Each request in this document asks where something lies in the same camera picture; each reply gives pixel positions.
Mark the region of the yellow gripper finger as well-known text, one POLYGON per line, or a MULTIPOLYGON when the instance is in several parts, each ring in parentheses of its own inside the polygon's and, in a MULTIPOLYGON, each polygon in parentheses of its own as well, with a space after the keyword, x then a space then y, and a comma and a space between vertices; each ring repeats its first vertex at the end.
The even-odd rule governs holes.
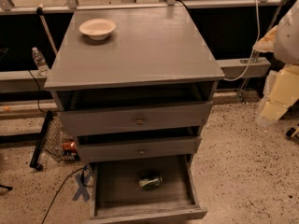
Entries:
POLYGON ((285 65, 270 71, 263 88, 256 121, 262 126, 276 123, 299 100, 299 66, 285 65))
POLYGON ((262 37, 260 40, 258 40, 254 46, 253 49, 262 53, 266 52, 273 52, 274 51, 274 44, 276 40, 276 34, 277 34, 277 26, 274 26, 271 28, 264 37, 262 37))

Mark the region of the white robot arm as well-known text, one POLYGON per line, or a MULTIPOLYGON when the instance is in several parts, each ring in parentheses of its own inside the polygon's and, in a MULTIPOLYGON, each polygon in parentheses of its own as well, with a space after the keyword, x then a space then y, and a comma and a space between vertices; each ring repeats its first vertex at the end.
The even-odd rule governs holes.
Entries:
POLYGON ((257 122, 267 126, 276 123, 299 100, 299 0, 253 49, 273 52, 285 63, 278 72, 271 71, 265 81, 257 122))

